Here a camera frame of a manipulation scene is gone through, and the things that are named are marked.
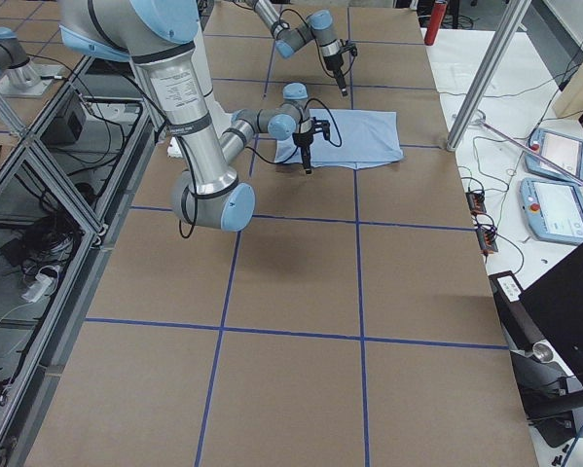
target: white cable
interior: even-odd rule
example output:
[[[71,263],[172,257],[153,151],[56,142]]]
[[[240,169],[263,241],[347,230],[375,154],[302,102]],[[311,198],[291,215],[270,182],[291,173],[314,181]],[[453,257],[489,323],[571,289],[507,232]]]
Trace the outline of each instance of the white cable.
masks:
[[[35,305],[35,303],[29,303],[29,304],[22,304],[19,306],[15,306],[14,308],[12,308],[10,311],[8,311],[6,314],[4,314],[3,316],[1,316],[0,318],[0,324],[8,317],[10,316],[12,313],[14,313],[16,310],[24,308],[26,306],[30,306],[30,305]],[[25,335],[20,341],[17,342],[17,344],[12,347],[10,350],[8,350],[6,353],[0,354],[0,358],[3,357],[7,357],[8,355],[10,355],[12,352],[14,352],[14,350],[18,347],[18,345],[23,342],[25,339],[27,338],[27,335]]]

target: label sticker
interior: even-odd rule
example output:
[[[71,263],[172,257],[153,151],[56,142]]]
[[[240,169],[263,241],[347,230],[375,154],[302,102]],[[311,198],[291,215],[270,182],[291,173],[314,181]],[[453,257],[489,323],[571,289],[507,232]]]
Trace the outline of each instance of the label sticker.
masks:
[[[511,275],[499,277],[497,282],[498,285],[501,286],[501,289],[503,289],[503,292],[505,292],[505,295],[510,302],[517,302],[520,299],[522,292],[521,288],[514,281],[514,278]]]
[[[151,78],[162,108],[175,112],[198,100],[198,89],[189,70],[165,78]]]

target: power strip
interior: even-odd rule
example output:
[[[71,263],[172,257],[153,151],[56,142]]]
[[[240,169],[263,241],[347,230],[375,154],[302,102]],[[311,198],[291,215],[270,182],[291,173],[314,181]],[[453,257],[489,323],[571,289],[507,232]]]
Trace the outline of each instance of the power strip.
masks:
[[[468,208],[470,209],[470,213],[475,221],[476,216],[488,212],[486,211],[486,204],[484,203],[484,195],[481,193],[467,192],[466,202],[468,202]],[[492,233],[489,232],[487,228],[480,226],[477,221],[475,223],[475,235],[477,235],[479,248],[482,250],[484,256],[498,253],[498,247],[496,246],[496,241]]]

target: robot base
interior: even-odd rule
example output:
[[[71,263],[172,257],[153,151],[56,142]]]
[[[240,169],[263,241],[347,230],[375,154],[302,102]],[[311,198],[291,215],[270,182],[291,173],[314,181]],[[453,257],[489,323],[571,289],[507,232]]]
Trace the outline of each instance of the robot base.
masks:
[[[55,76],[58,75],[61,70],[61,65],[43,65],[35,63],[35,68],[40,76]],[[4,75],[0,79],[0,92],[1,95],[5,97],[28,97],[28,98],[38,98],[47,91],[54,80],[40,80],[36,86],[32,86],[29,89],[22,90],[20,88],[15,88],[12,83],[10,83],[10,78]]]

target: blue tape grid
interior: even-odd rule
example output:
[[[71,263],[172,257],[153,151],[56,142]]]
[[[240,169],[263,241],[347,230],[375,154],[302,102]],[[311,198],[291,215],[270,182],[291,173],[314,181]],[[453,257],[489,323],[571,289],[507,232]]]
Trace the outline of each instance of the blue tape grid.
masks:
[[[351,20],[350,20],[350,9],[347,9],[347,38],[351,40]],[[220,35],[223,37],[233,37],[230,35]],[[241,80],[241,79],[231,79],[222,78],[214,79],[214,81],[229,81],[229,82],[251,82],[256,84],[264,85],[264,95],[267,94],[269,85],[271,83],[280,83],[271,79],[273,71],[273,58],[274,47],[271,49],[270,61],[268,64],[268,72],[265,81],[261,80]],[[354,109],[354,82],[353,82],[353,70],[350,70],[348,74],[349,79],[349,99],[350,107]],[[363,88],[393,88],[393,89],[414,89],[420,90],[420,88],[398,88],[398,87],[380,87],[380,86],[367,86]],[[269,137],[264,137],[258,135],[255,138],[253,147],[258,151],[258,146],[260,141],[270,141],[273,140]],[[440,149],[438,146],[432,145],[402,145],[402,147],[418,147],[424,149]],[[253,176],[255,168],[256,156],[252,154],[252,159],[250,161],[249,167],[249,177]],[[368,379],[367,379],[367,349],[366,342],[383,342],[389,344],[405,344],[405,345],[424,345],[424,346],[434,346],[434,347],[454,347],[454,348],[466,348],[466,349],[486,349],[486,350],[507,350],[507,346],[503,345],[492,345],[492,344],[482,344],[482,343],[470,343],[470,342],[448,342],[448,341],[422,341],[422,340],[405,340],[405,339],[393,339],[384,337],[374,337],[367,336],[365,332],[365,316],[364,316],[364,295],[363,295],[363,278],[362,278],[362,241],[361,241],[361,226],[380,226],[384,228],[412,228],[412,229],[429,229],[429,230],[443,230],[443,231],[461,231],[461,232],[474,232],[472,228],[458,228],[451,226],[430,226],[430,225],[414,225],[414,224],[403,224],[403,223],[387,223],[387,222],[371,222],[362,221],[360,218],[360,198],[358,190],[358,175],[357,171],[354,170],[353,173],[353,190],[354,190],[354,219],[327,219],[327,218],[310,218],[310,217],[289,217],[289,216],[273,216],[267,214],[256,214],[254,217],[257,219],[271,220],[271,221],[296,221],[296,222],[317,222],[317,223],[343,223],[355,226],[355,247],[356,247],[356,269],[357,269],[357,287],[358,287],[358,335],[357,336],[346,336],[339,334],[323,334],[323,333],[308,333],[308,332],[294,332],[285,330],[272,330],[272,329],[256,329],[256,328],[241,328],[241,327],[227,327],[224,325],[226,322],[226,316],[228,313],[229,298],[233,287],[233,278],[235,275],[236,264],[237,264],[237,254],[239,246],[239,236],[237,237],[236,249],[233,256],[233,261],[231,265],[231,272],[229,276],[229,283],[227,287],[227,295],[224,304],[224,310],[222,313],[221,325],[209,326],[209,325],[198,325],[189,323],[167,323],[167,322],[149,322],[149,321],[134,321],[134,320],[117,320],[117,319],[107,319],[107,318],[89,318],[89,322],[102,322],[102,323],[115,323],[115,324],[127,324],[127,325],[141,325],[141,326],[162,326],[162,327],[177,327],[177,328],[187,328],[195,330],[207,330],[211,332],[218,333],[218,343],[216,345],[216,350],[213,358],[213,364],[211,369],[211,376],[209,380],[209,387],[207,391],[207,397],[204,407],[204,414],[202,416],[202,424],[200,428],[199,444],[197,449],[197,455],[195,460],[195,467],[200,467],[200,462],[202,459],[202,451],[205,443],[206,437],[206,425],[208,421],[208,414],[210,412],[211,404],[213,403],[213,391],[215,386],[215,377],[217,374],[217,368],[219,364],[220,349],[223,343],[223,336],[225,333],[240,333],[240,334],[253,334],[253,335],[270,335],[270,336],[283,336],[283,337],[297,337],[297,338],[308,338],[308,339],[323,339],[323,340],[338,340],[338,341],[356,341],[359,344],[359,357],[360,357],[360,378],[362,387],[362,412],[363,412],[363,442],[364,442],[364,463],[365,467],[371,466],[371,433],[370,433],[370,414],[369,414],[369,399],[368,399]],[[142,206],[133,205],[131,207],[133,210],[152,210],[161,212],[170,212],[171,209],[166,207],[154,207],[154,206]]]
[[[0,3],[0,7],[6,2],[3,0]],[[40,4],[21,24],[21,27],[26,21],[28,21],[42,6]],[[45,19],[46,21],[55,21],[54,19]],[[22,41],[28,43],[40,43],[44,44],[40,49],[38,54],[41,54],[44,48],[46,48],[49,43],[53,40],[57,32],[52,36],[52,38],[43,43],[42,41]],[[256,39],[268,39],[270,37],[264,36],[233,36],[227,34],[205,34],[208,36],[219,36],[219,37],[232,37],[232,38],[256,38]],[[347,9],[347,38],[351,40],[351,21],[350,21],[350,9]],[[401,43],[401,42],[382,42],[382,41],[356,41],[357,43],[374,43],[374,44],[390,44],[390,45],[401,45],[401,46],[421,46],[422,44],[413,43]],[[273,68],[273,55],[274,55],[274,45],[272,45],[272,50],[270,54],[270,62],[268,66],[268,74],[266,81],[259,80],[238,80],[238,79],[214,79],[214,81],[238,81],[238,82],[255,82],[264,84],[264,95],[267,94],[268,87],[270,83],[284,83],[279,81],[273,81],[270,79],[272,75]],[[351,103],[351,109],[354,108],[353,100],[353,71],[349,72],[349,97]],[[335,86],[331,83],[320,84],[321,86]],[[383,89],[401,89],[401,90],[430,90],[427,88],[409,88],[409,87],[396,87],[396,86],[359,86],[360,88],[383,88]],[[258,151],[259,140],[270,139],[270,138],[257,138],[254,142],[254,148]],[[425,145],[402,145],[403,147],[419,147],[427,149],[439,149],[438,146],[425,146]],[[255,155],[252,155],[252,161],[250,163],[249,175],[252,176],[255,163]],[[365,335],[365,323],[364,323],[364,306],[363,306],[363,289],[362,289],[362,251],[361,251],[361,237],[360,237],[360,226],[361,225],[374,225],[383,227],[395,227],[395,228],[415,228],[415,229],[438,229],[438,230],[455,230],[455,231],[466,231],[472,232],[473,229],[466,228],[454,228],[448,226],[422,226],[422,225],[410,225],[410,224],[400,224],[400,223],[382,223],[382,222],[365,222],[360,220],[359,213],[359,195],[358,195],[358,183],[357,183],[357,171],[354,170],[354,210],[355,219],[353,221],[349,220],[338,220],[338,219],[316,219],[316,218],[294,218],[294,217],[282,217],[282,216],[269,216],[269,215],[255,215],[256,218],[261,219],[272,219],[272,220],[289,220],[289,221],[303,221],[303,222],[322,222],[322,223],[346,223],[355,225],[356,230],[356,262],[357,262],[357,282],[358,282],[358,319],[359,319],[359,336],[345,336],[337,334],[318,334],[318,333],[305,333],[305,332],[292,332],[292,331],[278,331],[278,330],[268,330],[268,329],[253,329],[253,328],[240,328],[240,327],[226,327],[226,317],[228,313],[228,306],[230,301],[230,296],[233,288],[233,281],[235,277],[236,265],[237,265],[237,255],[240,246],[241,233],[237,234],[235,251],[233,254],[233,260],[231,263],[231,270],[229,272],[229,280],[227,285],[226,297],[224,302],[224,308],[222,312],[222,317],[219,326],[210,325],[199,325],[190,323],[171,323],[171,322],[155,322],[155,321],[137,321],[137,320],[125,320],[125,319],[111,319],[111,318],[86,318],[87,322],[90,323],[111,323],[111,324],[123,324],[123,325],[137,325],[137,326],[155,326],[155,327],[170,327],[170,328],[185,328],[194,330],[206,330],[218,333],[217,343],[215,347],[215,354],[213,358],[213,364],[211,368],[211,374],[209,378],[206,402],[204,407],[204,412],[202,415],[202,423],[200,428],[199,443],[197,449],[197,455],[195,459],[195,467],[200,466],[200,460],[202,456],[202,450],[204,446],[204,439],[206,434],[206,425],[208,421],[208,414],[211,407],[213,390],[215,386],[215,377],[217,374],[219,357],[223,344],[224,333],[243,333],[243,334],[257,334],[257,335],[274,335],[274,336],[287,336],[287,337],[301,337],[301,338],[312,338],[312,339],[326,339],[326,340],[343,340],[343,341],[358,341],[360,345],[360,363],[361,363],[361,381],[362,381],[362,406],[363,406],[363,436],[364,436],[364,449],[365,449],[365,467],[370,467],[371,465],[371,454],[370,454],[370,431],[369,431],[369,409],[368,409],[368,389],[367,389],[367,366],[366,366],[366,345],[365,342],[385,342],[392,344],[407,344],[407,345],[428,345],[428,346],[442,346],[442,347],[457,347],[457,348],[474,348],[474,349],[490,349],[490,350],[507,350],[506,346],[502,345],[490,345],[490,344],[476,344],[467,342],[446,342],[446,341],[419,341],[419,340],[403,340],[403,339],[391,339],[382,337],[370,337]],[[132,206],[131,209],[143,209],[143,210],[153,210],[167,212],[171,211],[168,208],[153,207],[153,206]]]
[[[7,0],[3,0],[0,3],[0,8],[7,2]],[[14,32],[17,32],[24,24],[26,24],[28,21],[51,21],[51,22],[59,22],[56,19],[32,19],[31,17],[33,17],[38,10],[40,10],[42,8],[42,6],[44,5],[43,2],[38,2],[38,6],[27,16],[27,18],[23,18],[21,23],[14,29]],[[19,20],[21,18],[0,18],[2,20]],[[21,40],[23,47],[24,44],[43,44],[43,46],[40,48],[40,50],[36,53],[36,54],[42,54],[42,51],[53,41],[54,37],[57,35],[57,33],[59,32],[59,29],[54,32],[54,34],[51,36],[51,38],[49,39],[49,41],[47,42],[43,42],[43,41],[23,41]],[[0,134],[10,134],[10,132],[8,132],[7,130],[0,130]]]

